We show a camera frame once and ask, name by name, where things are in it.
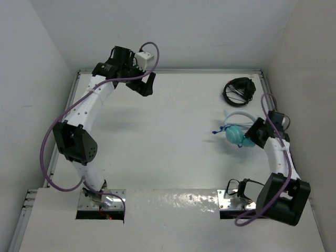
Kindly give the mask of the teal over-ear headphones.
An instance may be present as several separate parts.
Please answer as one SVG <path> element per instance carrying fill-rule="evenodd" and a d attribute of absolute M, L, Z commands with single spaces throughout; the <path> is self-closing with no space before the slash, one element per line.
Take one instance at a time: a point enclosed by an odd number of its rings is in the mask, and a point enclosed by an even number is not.
<path fill-rule="evenodd" d="M 230 124 L 229 118 L 232 116 L 244 116 L 247 117 L 252 123 L 255 123 L 258 117 L 246 111 L 241 110 L 224 110 L 224 125 Z M 239 148 L 247 147 L 253 148 L 256 144 L 248 137 L 245 136 L 244 132 L 241 131 L 225 131 L 226 139 L 229 143 L 237 145 Z"/>

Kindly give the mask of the blue earphones with thin cable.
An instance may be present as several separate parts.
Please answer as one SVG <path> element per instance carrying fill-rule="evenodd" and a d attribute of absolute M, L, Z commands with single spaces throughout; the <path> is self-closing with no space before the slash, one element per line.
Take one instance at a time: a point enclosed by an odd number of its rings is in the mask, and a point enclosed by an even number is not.
<path fill-rule="evenodd" d="M 252 126 L 251 123 L 233 123 L 233 124 L 228 124 L 228 125 L 223 125 L 220 126 L 218 130 L 212 131 L 212 134 L 218 134 L 221 132 L 225 132 L 225 131 L 229 131 L 229 130 L 233 130 L 233 131 L 247 131 L 248 129 L 250 129 Z"/>

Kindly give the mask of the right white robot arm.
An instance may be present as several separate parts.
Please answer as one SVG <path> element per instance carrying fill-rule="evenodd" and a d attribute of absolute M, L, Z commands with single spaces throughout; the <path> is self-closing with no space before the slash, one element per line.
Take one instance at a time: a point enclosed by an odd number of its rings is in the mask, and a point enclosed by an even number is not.
<path fill-rule="evenodd" d="M 257 197 L 255 210 L 243 212 L 234 222 L 243 227 L 263 217 L 296 226 L 311 187 L 301 180 L 292 163 L 289 138 L 282 126 L 285 115 L 271 110 L 265 116 L 265 121 L 259 118 L 254 123 L 248 137 L 266 152 L 270 176 Z"/>

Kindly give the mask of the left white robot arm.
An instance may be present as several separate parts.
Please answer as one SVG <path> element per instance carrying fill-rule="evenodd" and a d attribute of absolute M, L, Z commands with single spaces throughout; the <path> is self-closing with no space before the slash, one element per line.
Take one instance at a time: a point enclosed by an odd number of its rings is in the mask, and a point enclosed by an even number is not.
<path fill-rule="evenodd" d="M 71 106 L 67 116 L 53 127 L 60 154 L 77 170 L 89 190 L 97 193 L 106 181 L 92 164 L 98 153 L 98 144 L 90 132 L 107 97 L 123 83 L 143 97 L 152 95 L 156 74 L 148 70 L 150 63 L 158 63 L 158 55 L 115 46 L 105 62 L 93 69 L 89 84 L 80 100 Z"/>

